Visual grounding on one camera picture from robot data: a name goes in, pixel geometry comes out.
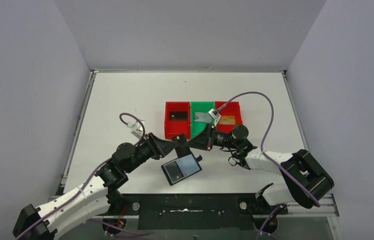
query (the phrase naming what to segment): cable connector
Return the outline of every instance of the cable connector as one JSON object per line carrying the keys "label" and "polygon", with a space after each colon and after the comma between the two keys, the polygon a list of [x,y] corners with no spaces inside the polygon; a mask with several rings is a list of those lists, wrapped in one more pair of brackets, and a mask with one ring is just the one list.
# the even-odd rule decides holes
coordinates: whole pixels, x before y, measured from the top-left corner
{"label": "cable connector", "polygon": [[131,129],[131,133],[136,136],[138,139],[141,139],[142,135],[143,135],[143,128],[141,127],[141,124],[139,122],[135,122],[135,123],[132,123],[132,122],[128,122],[128,124],[126,125],[128,128]]}
{"label": "cable connector", "polygon": [[213,118],[213,125],[216,126],[216,124],[218,124],[219,122],[219,119],[221,119],[221,115],[219,114],[218,110],[214,108],[210,109],[209,115]]}

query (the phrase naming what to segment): cable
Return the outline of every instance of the cable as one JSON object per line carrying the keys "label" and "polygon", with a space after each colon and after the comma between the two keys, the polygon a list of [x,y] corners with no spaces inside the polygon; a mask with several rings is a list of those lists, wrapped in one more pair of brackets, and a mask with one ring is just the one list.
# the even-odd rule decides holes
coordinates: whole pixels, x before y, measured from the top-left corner
{"label": "cable", "polygon": [[272,218],[272,216],[275,214],[276,211],[280,208],[281,205],[277,205],[276,208],[272,210],[272,212],[269,214],[269,216],[266,218],[266,220],[263,222],[262,226],[260,227],[259,231],[257,232],[256,240],[259,240],[260,233],[262,232],[265,225],[268,223],[269,219]]}
{"label": "cable", "polygon": [[[130,113],[126,113],[126,112],[123,112],[119,115],[119,119],[124,123],[124,124],[128,124],[127,122],[125,122],[123,119],[122,119],[122,116],[123,115],[127,115],[127,116],[130,116],[132,117],[133,119],[135,119],[137,122],[140,123],[141,127],[143,128],[143,132],[142,132],[142,135],[141,135],[141,139],[136,142],[134,144],[134,146],[137,146],[139,145],[143,139],[144,139],[144,136],[146,134],[146,131],[145,131],[145,127],[144,127],[144,124],[140,121],[140,119],[138,119],[136,116],[130,114]],[[102,167],[104,166],[106,163],[108,163],[109,161],[111,160],[111,158],[107,159],[106,161],[102,162],[100,165],[98,165],[94,171],[90,174],[90,176],[88,176],[87,180],[84,182],[84,184],[82,185],[81,189],[73,196],[71,197],[69,200],[67,200],[66,202],[64,202],[62,205],[58,206],[56,209],[52,210],[51,212],[47,213],[46,215],[44,215],[42,218],[38,219],[36,222],[34,222],[31,226],[29,226],[27,229],[25,229],[23,232],[21,232],[15,240],[19,240],[22,238],[22,236],[24,236],[27,232],[31,231],[35,226],[37,226],[38,224],[40,224],[42,221],[44,221],[46,218],[48,218],[49,216],[51,216],[52,214],[54,214],[55,212],[59,211],[60,209],[62,209],[64,206],[68,205],[70,202],[72,202],[75,198],[77,198],[82,191],[84,191],[84,189],[87,187],[88,183],[91,181],[91,179],[93,178],[94,174]]]}
{"label": "cable", "polygon": [[137,145],[140,145],[140,143],[142,143],[143,140],[144,140],[144,136],[146,135],[146,128],[144,127],[143,122],[142,122],[140,119],[138,119],[136,116],[134,116],[134,115],[132,115],[132,114],[130,114],[130,113],[127,113],[127,112],[123,112],[123,113],[121,113],[121,114],[119,115],[119,119],[120,119],[121,122],[122,122],[123,124],[125,124],[125,125],[128,125],[128,123],[125,122],[125,121],[122,119],[122,116],[129,116],[129,117],[135,119],[135,120],[136,120],[136,121],[141,125],[141,127],[143,128],[143,133],[142,133],[142,135],[141,135],[140,140],[138,140],[138,142],[136,142],[136,143],[134,144],[135,147],[136,147]]}
{"label": "cable", "polygon": [[258,92],[258,91],[247,91],[247,92],[243,92],[243,93],[240,93],[236,96],[234,96],[233,98],[229,99],[226,103],[224,103],[222,106],[220,106],[217,111],[220,112],[220,110],[222,110],[224,107],[226,107],[226,105],[228,103],[230,103],[232,100],[240,97],[240,96],[243,96],[243,95],[246,95],[246,94],[257,94],[257,95],[261,95],[263,96],[264,98],[266,98],[266,100],[269,102],[269,105],[271,106],[271,111],[272,111],[272,114],[271,114],[271,121],[269,122],[269,126],[268,126],[268,129],[266,129],[266,132],[265,134],[263,135],[263,138],[262,138],[262,141],[260,143],[260,150],[262,151],[262,154],[263,156],[265,156],[267,159],[269,159],[273,164],[275,164],[285,175],[287,175],[295,184],[297,184],[297,186],[299,186],[299,188],[307,195],[310,197],[310,199],[312,201],[315,202],[315,206],[317,207],[320,207],[321,205],[319,204],[318,200],[315,198],[315,196],[313,196],[309,190],[307,190],[301,183],[299,183],[299,181],[297,181],[289,172],[287,172],[287,170],[285,170],[279,163],[277,163],[275,160],[273,160],[270,156],[268,156],[264,151],[263,151],[263,143],[265,142],[265,139],[266,137],[268,136],[268,133],[269,133],[269,130],[271,129],[272,127],[272,123],[274,121],[274,105],[272,104],[272,101],[269,99],[268,96],[266,96],[265,94],[261,93],[261,92]]}
{"label": "cable", "polygon": [[116,229],[116,230],[119,230],[121,232],[125,232],[125,233],[128,233],[128,234],[135,235],[135,236],[116,236],[116,235],[114,235],[113,236],[114,238],[136,238],[136,237],[142,237],[142,236],[147,236],[148,235],[148,233],[139,233],[139,232],[134,232],[134,231],[126,230],[126,229],[114,226],[114,225],[112,225],[110,223],[103,222],[103,221],[100,221],[100,220],[94,219],[94,218],[90,218],[89,221],[96,222],[96,223],[99,223],[99,224],[103,224],[103,225],[105,225],[105,226],[107,226],[109,228]]}

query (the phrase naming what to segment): bolt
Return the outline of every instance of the bolt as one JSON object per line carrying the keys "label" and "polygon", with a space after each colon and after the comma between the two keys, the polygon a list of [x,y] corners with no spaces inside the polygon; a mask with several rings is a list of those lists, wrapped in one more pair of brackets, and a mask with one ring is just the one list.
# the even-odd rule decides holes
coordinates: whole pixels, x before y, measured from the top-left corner
{"label": "bolt", "polygon": [[139,210],[139,209],[140,209],[140,204],[137,203],[137,202],[134,202],[134,203],[132,204],[132,209],[133,209],[134,211]]}
{"label": "bolt", "polygon": [[246,209],[247,209],[247,203],[244,202],[244,201],[242,201],[242,202],[240,203],[240,208],[241,208],[242,210],[246,210]]}

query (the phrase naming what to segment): white tabletop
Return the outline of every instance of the white tabletop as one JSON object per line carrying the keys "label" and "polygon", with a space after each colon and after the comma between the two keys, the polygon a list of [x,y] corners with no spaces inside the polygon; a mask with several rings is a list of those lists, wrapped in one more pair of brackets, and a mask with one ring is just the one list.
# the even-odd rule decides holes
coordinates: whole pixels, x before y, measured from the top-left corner
{"label": "white tabletop", "polygon": [[[97,73],[78,142],[73,154],[65,192],[82,184],[91,171],[109,158],[123,142],[137,139],[119,121],[121,112],[145,121],[147,133],[164,138],[165,102],[227,101],[236,94],[258,91],[273,102],[275,118],[265,142],[265,150],[296,152],[304,148],[281,73],[231,72],[136,72]],[[242,96],[243,124],[249,129],[249,140],[260,146],[268,127],[271,109],[259,95]],[[227,152],[215,147],[201,154],[202,171],[170,186],[161,165],[176,158],[175,151],[161,160],[150,159],[128,175],[129,181],[119,190],[123,194],[180,193],[256,193],[268,183],[281,183],[281,176],[261,170],[230,166]]]}

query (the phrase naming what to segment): gray wall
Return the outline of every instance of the gray wall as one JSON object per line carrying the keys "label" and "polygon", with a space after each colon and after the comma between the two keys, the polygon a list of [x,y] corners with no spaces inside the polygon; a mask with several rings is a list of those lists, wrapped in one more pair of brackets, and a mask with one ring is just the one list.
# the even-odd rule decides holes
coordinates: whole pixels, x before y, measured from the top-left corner
{"label": "gray wall", "polygon": [[92,69],[285,70],[326,0],[54,0]]}
{"label": "gray wall", "polygon": [[345,239],[374,239],[374,1],[328,0],[287,78]]}
{"label": "gray wall", "polygon": [[0,1],[0,239],[54,193],[88,67],[52,0]]}

